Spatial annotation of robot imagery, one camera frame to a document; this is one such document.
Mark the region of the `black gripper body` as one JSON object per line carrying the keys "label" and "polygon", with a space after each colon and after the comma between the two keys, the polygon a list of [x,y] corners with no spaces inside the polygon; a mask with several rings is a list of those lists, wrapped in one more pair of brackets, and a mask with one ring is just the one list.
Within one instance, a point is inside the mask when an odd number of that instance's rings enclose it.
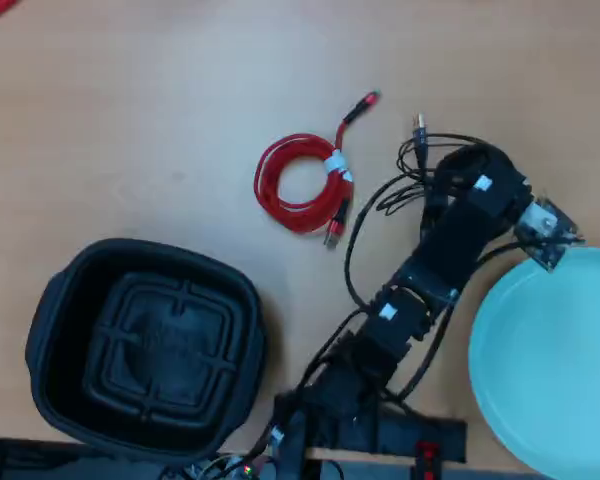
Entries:
{"label": "black gripper body", "polygon": [[451,214],[489,224],[517,222],[533,200],[526,177],[502,150],[487,144],[446,155],[435,169],[434,185],[437,193],[455,198]]}

